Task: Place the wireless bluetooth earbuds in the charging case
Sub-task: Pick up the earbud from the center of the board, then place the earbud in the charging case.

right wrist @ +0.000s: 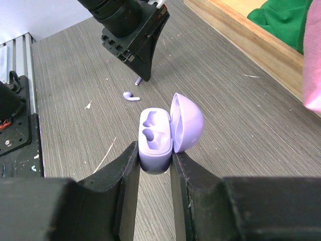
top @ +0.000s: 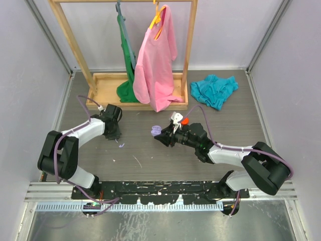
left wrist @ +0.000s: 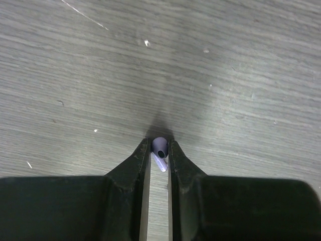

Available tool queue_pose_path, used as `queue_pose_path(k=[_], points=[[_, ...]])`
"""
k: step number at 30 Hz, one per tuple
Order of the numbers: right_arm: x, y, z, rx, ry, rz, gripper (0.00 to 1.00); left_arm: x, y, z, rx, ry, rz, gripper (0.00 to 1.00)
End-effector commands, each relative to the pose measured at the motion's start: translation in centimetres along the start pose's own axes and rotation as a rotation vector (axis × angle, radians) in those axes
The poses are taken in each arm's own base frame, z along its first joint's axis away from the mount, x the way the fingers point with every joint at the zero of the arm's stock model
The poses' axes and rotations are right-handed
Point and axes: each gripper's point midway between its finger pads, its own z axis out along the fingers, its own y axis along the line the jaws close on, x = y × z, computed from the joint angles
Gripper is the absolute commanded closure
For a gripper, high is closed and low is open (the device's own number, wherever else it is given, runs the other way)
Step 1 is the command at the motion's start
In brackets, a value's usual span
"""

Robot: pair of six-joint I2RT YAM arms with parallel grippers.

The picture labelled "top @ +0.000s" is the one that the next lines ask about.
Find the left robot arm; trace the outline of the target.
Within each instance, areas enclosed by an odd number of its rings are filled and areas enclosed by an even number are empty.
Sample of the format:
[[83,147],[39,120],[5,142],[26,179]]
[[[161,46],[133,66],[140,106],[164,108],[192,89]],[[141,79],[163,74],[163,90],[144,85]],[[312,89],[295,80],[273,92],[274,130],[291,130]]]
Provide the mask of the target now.
[[50,131],[37,163],[39,170],[54,175],[57,182],[65,180],[80,187],[89,199],[100,195],[101,184],[96,175],[79,166],[80,147],[98,136],[108,140],[119,139],[121,136],[119,121],[122,119],[122,109],[112,104],[106,108],[99,106],[98,109],[100,114],[90,116],[86,122],[72,129]]

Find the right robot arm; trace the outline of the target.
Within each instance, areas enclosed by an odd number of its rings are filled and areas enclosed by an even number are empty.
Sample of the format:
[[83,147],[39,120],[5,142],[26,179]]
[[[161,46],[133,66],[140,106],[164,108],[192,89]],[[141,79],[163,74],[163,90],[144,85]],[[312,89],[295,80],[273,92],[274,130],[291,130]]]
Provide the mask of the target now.
[[292,174],[285,162],[264,142],[247,147],[224,146],[208,138],[200,123],[183,126],[170,123],[164,129],[154,126],[151,133],[167,147],[178,143],[193,148],[203,163],[242,168],[242,171],[231,171],[221,180],[220,192],[227,198],[247,188],[258,188],[268,195],[275,195]]

